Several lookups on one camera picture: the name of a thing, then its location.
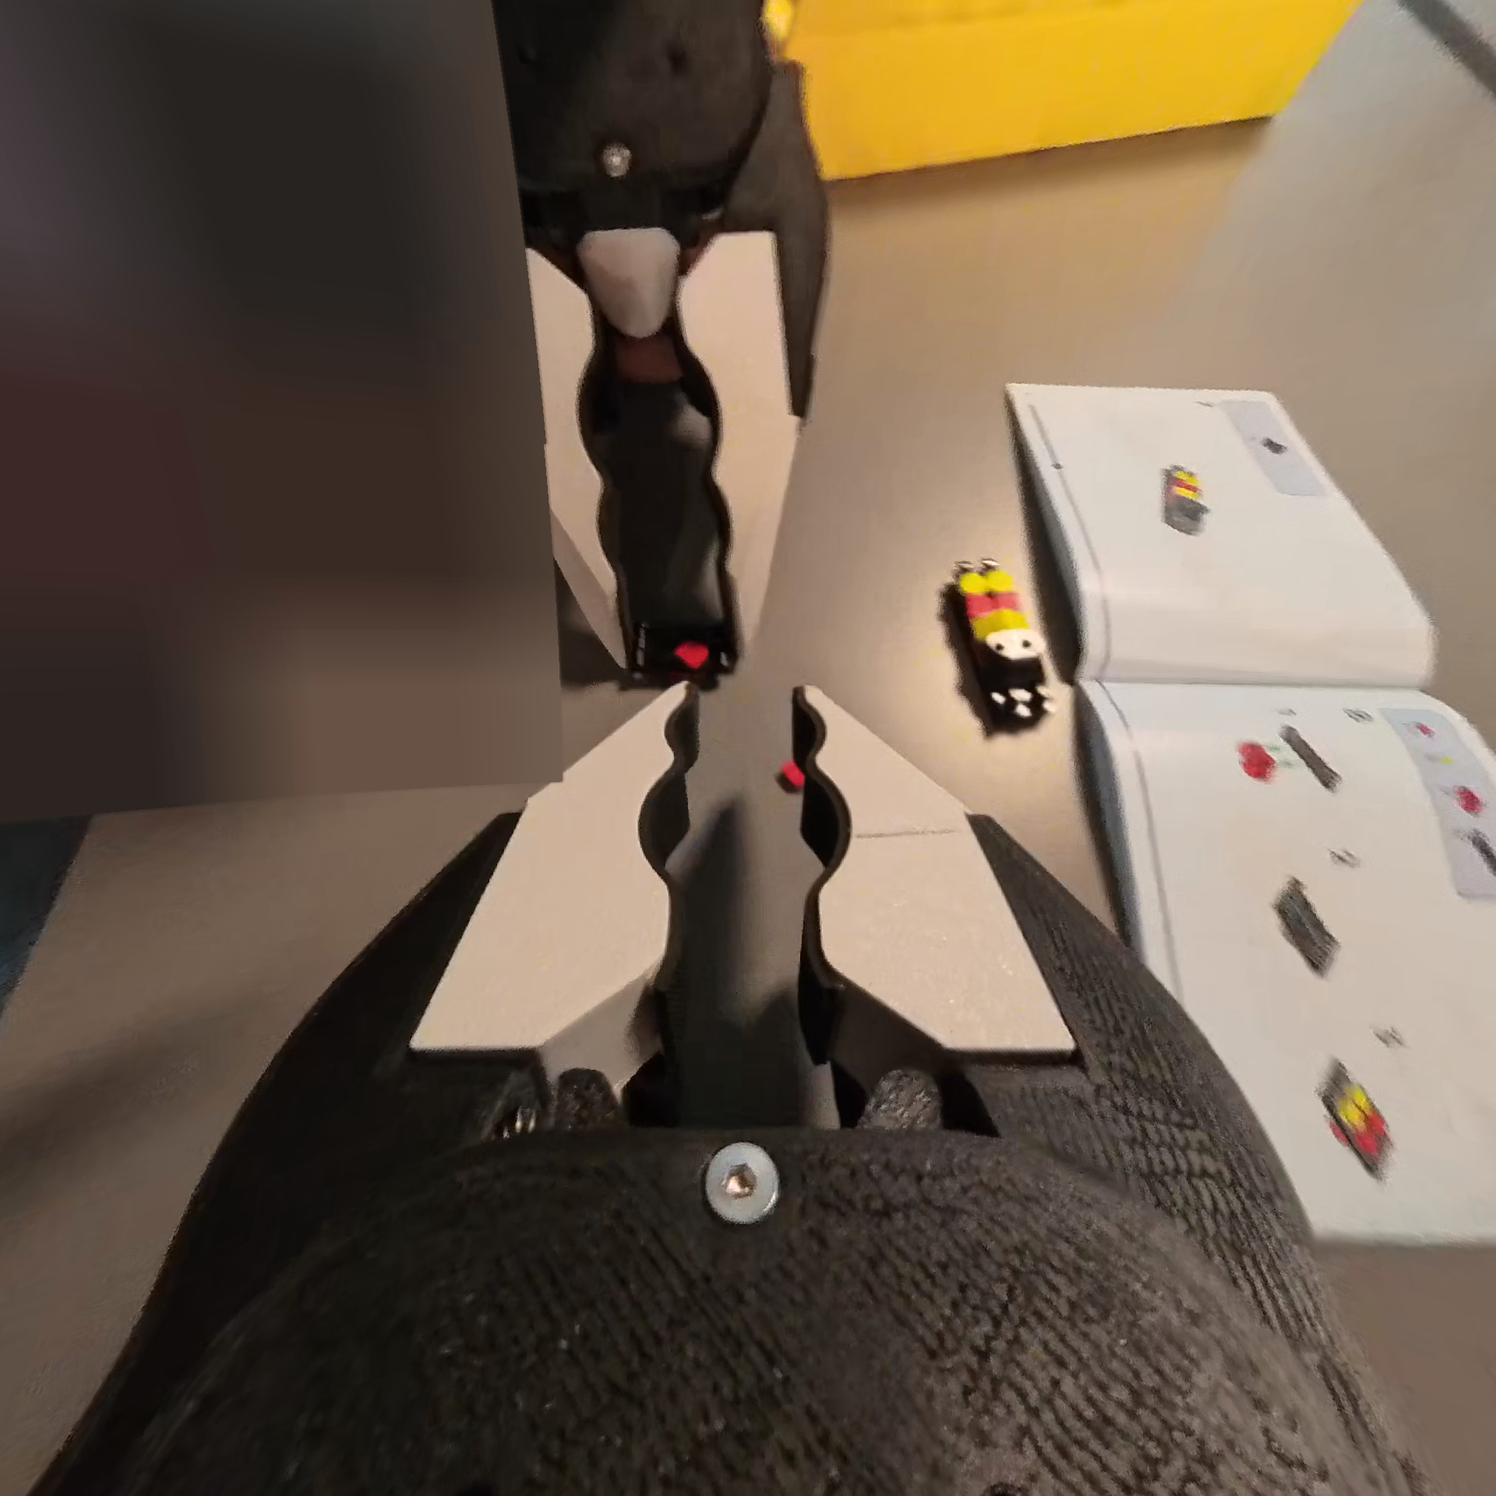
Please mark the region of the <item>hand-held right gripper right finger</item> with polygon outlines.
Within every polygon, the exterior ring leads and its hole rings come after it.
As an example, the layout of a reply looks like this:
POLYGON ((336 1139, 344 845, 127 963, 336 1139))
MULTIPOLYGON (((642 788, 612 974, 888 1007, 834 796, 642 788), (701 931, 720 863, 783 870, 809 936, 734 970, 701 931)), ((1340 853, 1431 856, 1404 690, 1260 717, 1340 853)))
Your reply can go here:
POLYGON ((793 690, 818 860, 799 1013, 815 1061, 1071 1061, 1078 1041, 966 803, 816 685, 793 690))

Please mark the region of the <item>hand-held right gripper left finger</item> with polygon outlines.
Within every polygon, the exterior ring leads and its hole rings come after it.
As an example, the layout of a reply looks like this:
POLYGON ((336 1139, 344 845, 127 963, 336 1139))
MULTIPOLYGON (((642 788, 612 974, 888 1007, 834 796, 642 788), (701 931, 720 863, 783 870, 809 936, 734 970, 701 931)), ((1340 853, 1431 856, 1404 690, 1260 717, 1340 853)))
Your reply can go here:
POLYGON ((651 1061, 679 954, 699 689, 677 683, 535 794, 410 1040, 442 1059, 651 1061))

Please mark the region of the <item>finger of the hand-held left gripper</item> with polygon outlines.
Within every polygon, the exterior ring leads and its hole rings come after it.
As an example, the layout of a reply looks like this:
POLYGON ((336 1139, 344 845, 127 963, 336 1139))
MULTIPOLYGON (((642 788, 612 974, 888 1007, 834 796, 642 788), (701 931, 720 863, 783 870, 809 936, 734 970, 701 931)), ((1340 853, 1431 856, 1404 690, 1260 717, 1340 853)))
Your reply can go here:
POLYGON ((597 350, 592 304, 558 265, 528 249, 546 422, 555 560, 594 635, 629 664, 619 578, 601 532, 606 480, 587 446, 585 384, 597 350))
POLYGON ((717 400, 713 480, 726 507, 726 571, 745 655, 770 591, 800 436, 774 233, 717 236, 681 281, 679 325, 717 400))

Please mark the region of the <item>black lego plate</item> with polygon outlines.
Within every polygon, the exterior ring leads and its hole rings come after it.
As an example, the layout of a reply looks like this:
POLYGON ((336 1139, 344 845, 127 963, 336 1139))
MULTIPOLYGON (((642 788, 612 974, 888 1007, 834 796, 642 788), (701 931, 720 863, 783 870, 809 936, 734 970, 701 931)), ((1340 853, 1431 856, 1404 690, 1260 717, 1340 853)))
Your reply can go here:
POLYGON ((729 619, 711 621, 645 621, 633 633, 633 671, 645 680, 693 680, 710 683, 731 674, 738 664, 736 626, 729 619), (699 641, 717 651, 717 664, 704 674, 681 671, 672 649, 683 641, 699 641))

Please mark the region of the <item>black yellow red lego model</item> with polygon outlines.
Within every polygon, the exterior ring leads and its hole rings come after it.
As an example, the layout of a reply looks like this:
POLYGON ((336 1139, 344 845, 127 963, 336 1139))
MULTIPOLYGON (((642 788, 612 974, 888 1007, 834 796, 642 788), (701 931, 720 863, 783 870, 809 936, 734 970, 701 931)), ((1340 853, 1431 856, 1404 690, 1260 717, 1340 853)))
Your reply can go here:
POLYGON ((1012 571, 961 560, 945 591, 946 623, 984 728, 1019 735, 1051 714, 1050 649, 1012 571))

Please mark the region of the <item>yellow plastic bin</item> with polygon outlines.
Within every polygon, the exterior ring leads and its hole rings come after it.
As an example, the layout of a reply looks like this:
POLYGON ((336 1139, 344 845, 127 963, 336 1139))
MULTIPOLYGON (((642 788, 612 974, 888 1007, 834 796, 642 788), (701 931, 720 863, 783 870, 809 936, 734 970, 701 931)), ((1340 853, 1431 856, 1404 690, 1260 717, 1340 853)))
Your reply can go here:
POLYGON ((770 1, 834 181, 1271 119, 1356 1, 770 1))

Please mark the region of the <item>white instruction booklet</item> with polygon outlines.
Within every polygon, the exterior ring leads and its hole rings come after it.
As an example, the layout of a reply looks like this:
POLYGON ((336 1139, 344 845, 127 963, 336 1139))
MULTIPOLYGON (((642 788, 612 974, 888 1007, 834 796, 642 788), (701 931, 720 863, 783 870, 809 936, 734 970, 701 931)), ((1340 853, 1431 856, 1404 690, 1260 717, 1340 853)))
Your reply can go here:
POLYGON ((1262 389, 1010 384, 1123 924, 1329 1241, 1491 1244, 1495 762, 1262 389))

